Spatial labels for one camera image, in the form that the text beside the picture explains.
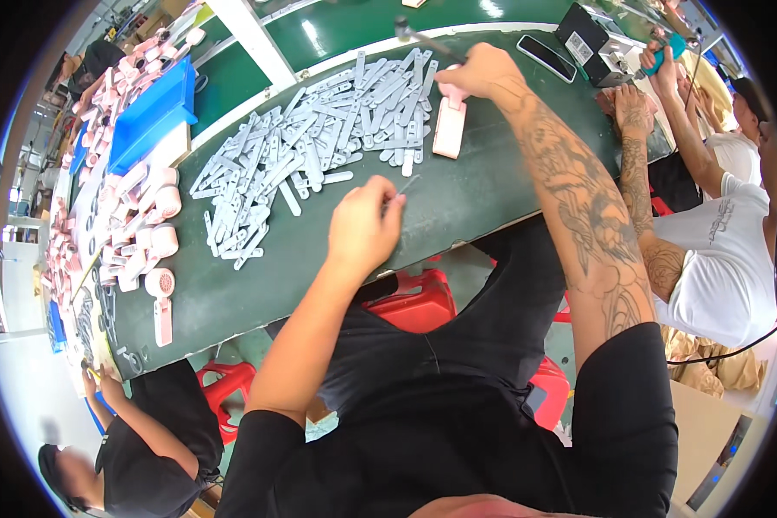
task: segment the green table surface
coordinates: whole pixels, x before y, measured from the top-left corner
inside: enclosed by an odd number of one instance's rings
[[[530,31],[545,43],[560,48],[550,33]],[[514,49],[523,32],[473,32],[448,36],[449,44],[463,52],[479,41]],[[402,59],[409,47],[369,57]],[[575,78],[564,84],[527,56],[512,52],[528,85],[575,131],[605,164],[613,177],[618,175],[616,151],[620,141],[612,124],[593,101],[596,89]],[[440,68],[451,62],[435,53]],[[353,63],[328,70],[321,80],[350,68]],[[287,104],[294,86],[257,109],[262,114],[276,104]],[[434,128],[440,94],[433,88],[430,100],[435,107],[429,123]],[[432,155],[433,133],[426,138],[423,164],[414,166],[421,177],[407,190],[403,234],[394,254],[379,270],[401,269],[455,243],[472,241],[539,210],[532,181],[525,171],[518,145],[507,122],[489,101],[466,99],[466,126],[461,154],[456,160]],[[117,295],[117,339],[130,351],[145,351],[145,370],[154,370],[206,347],[289,315],[311,284],[327,250],[327,231],[332,211],[343,195],[361,186],[373,174],[380,174],[396,185],[406,179],[399,167],[378,160],[378,152],[365,152],[361,161],[346,169],[354,179],[326,186],[300,202],[302,216],[294,217],[278,196],[268,219],[270,232],[261,245],[265,254],[249,259],[241,270],[233,261],[214,258],[205,243],[202,214],[212,209],[209,199],[192,200],[187,192],[209,157],[222,142],[238,132],[240,121],[194,152],[180,167],[180,190],[184,208],[171,222],[176,226],[180,248],[159,266],[176,275],[173,304],[173,342],[156,347],[152,304],[145,290]],[[122,376],[133,377],[128,364],[119,361]]]
[[[254,9],[259,17],[263,17],[288,3],[271,0],[257,4]],[[581,3],[601,8],[613,17],[627,36],[639,41],[650,38],[653,24],[647,18],[607,0]],[[625,0],[625,3],[637,11],[652,14],[640,0]],[[403,6],[399,0],[323,0],[284,15],[265,28],[291,68],[298,72],[350,49],[394,36],[394,16],[399,14],[407,16],[409,25],[422,31],[481,22],[559,23],[571,4],[572,0],[427,0],[418,9],[413,9]],[[207,36],[191,51],[193,60],[230,35],[217,17],[201,27]],[[238,43],[208,60],[199,73],[209,75],[210,83],[196,97],[195,113],[199,121],[190,130],[193,137],[246,98],[270,85]]]

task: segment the factory floor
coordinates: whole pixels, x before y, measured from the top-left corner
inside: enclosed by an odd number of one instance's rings
[[[492,266],[489,257],[473,246],[462,246],[443,254],[440,261],[416,264],[408,268],[411,275],[417,275],[423,268],[438,268],[445,273],[452,297],[455,300],[457,311],[461,311],[466,304],[480,291],[490,274]],[[188,360],[194,369],[199,370],[205,363],[217,358],[218,363],[235,364],[239,361],[248,361],[259,368],[268,349],[271,339],[264,329],[257,329],[239,337],[226,341],[221,347],[210,347]],[[570,324],[554,322],[544,341],[546,355],[553,360],[564,372],[570,383],[570,389],[575,388],[576,368],[572,349],[572,328]],[[241,398],[238,392],[232,396],[230,414],[233,416],[231,423],[238,423],[242,416]],[[567,402],[567,408],[561,417],[561,425],[569,435],[569,427],[572,420],[572,398]],[[306,441],[321,438],[326,433],[336,428],[336,414],[331,414],[318,424],[308,423],[305,435]],[[224,475],[227,472],[230,457],[233,453],[233,444],[228,444],[224,449],[219,470]]]

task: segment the hammer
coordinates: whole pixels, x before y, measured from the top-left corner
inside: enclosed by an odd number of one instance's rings
[[[428,45],[429,47],[434,48],[436,51],[446,54],[448,57],[451,57],[461,65],[466,65],[465,57],[456,55],[454,52],[450,51],[448,47],[436,42],[428,36],[424,36],[423,34],[415,31],[412,27],[408,26],[408,18],[405,16],[401,15],[394,18],[394,36],[397,36],[397,39],[403,42],[408,41],[410,38],[414,37],[414,39],[424,43],[425,45]]]

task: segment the person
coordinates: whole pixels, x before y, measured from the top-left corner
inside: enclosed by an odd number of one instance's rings
[[[83,54],[71,56],[64,52],[60,61],[52,70],[45,89],[52,90],[55,85],[69,80],[67,89],[74,102],[80,102],[76,116],[79,118],[91,104],[91,100],[98,88],[104,82],[104,72],[111,66],[116,66],[118,61],[125,57],[124,51],[115,47],[109,41],[95,40],[90,43]],[[69,145],[72,146],[78,137],[81,124],[72,125],[69,134]]]
[[[99,509],[112,516],[177,518],[218,477],[224,445],[196,373],[187,360],[130,380],[133,398],[121,383],[99,371],[83,372],[93,413],[104,427],[93,467],[73,447],[45,444],[38,453],[41,474],[70,510]]]
[[[659,321],[725,347],[745,346],[777,320],[777,168],[761,168],[762,189],[720,167],[689,126],[676,91],[670,47],[664,55],[661,68],[651,76],[652,86],[685,166],[713,199],[685,212],[651,216],[645,139],[635,123],[649,115],[642,95],[628,85],[616,92],[623,158],[633,164],[622,168],[622,196],[651,279]],[[651,66],[653,59],[651,50],[645,51],[642,66]],[[763,123],[761,129],[769,131],[770,126]]]
[[[398,243],[406,197],[383,177],[345,195],[325,263],[253,380],[218,518],[667,514],[677,430],[625,204],[506,51],[480,43],[467,58],[436,80],[501,110],[543,216],[478,242],[498,261],[486,285],[413,334],[351,305]],[[535,423],[525,389],[565,285],[578,371],[569,449]],[[306,443],[316,395],[339,425]]]
[[[659,43],[652,41],[644,53],[650,55],[659,48]],[[733,112],[740,131],[723,132],[721,124],[713,115],[713,99],[701,89],[694,89],[689,95],[690,81],[681,77],[678,70],[676,80],[682,103],[688,107],[685,111],[689,128],[694,130],[697,138],[699,138],[697,108],[703,109],[707,119],[715,128],[716,133],[709,135],[705,141],[704,152],[722,170],[731,173],[736,179],[759,186],[761,183],[759,124],[768,120],[768,114],[754,82],[746,77],[732,80],[731,84],[736,91],[733,97]],[[670,126],[673,137],[676,138],[678,129],[673,127],[673,123],[670,123]],[[678,140],[677,148],[678,151],[668,157],[649,164],[648,176],[654,196],[660,197],[673,212],[682,212],[693,209],[703,202],[710,202],[714,199],[715,190],[705,190],[695,181],[694,172],[689,166],[689,163],[695,162],[695,157],[685,157],[687,151],[679,146]]]

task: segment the hand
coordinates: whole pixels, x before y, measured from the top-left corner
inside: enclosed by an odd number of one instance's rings
[[[362,283],[389,258],[400,239],[405,195],[383,177],[355,187],[334,209],[327,264]],[[387,203],[383,214],[383,203]]]
[[[656,64],[656,58],[653,54],[661,47],[657,41],[648,43],[647,48],[639,56],[639,62],[643,68],[649,69]],[[666,45],[663,50],[662,65],[656,70],[655,74],[648,76],[656,95],[660,98],[676,95],[676,75],[677,70],[676,63],[673,61],[673,49],[670,48],[670,45]]]
[[[95,384],[95,376],[89,372],[89,369],[83,369],[83,394],[90,397],[98,392],[98,386]]]
[[[103,364],[100,370],[98,370],[98,374],[101,376],[101,394],[104,395],[104,400],[109,406],[115,409],[117,405],[127,401],[123,385],[121,385],[120,381],[107,374]]]
[[[523,83],[524,77],[509,53],[492,47],[489,43],[478,43],[466,52],[466,65],[441,70],[435,74],[438,83],[451,83],[476,97],[490,98],[490,87],[496,79],[511,77]]]
[[[653,117],[648,111],[647,98],[633,85],[616,88],[616,125],[622,135],[641,139],[653,131]]]

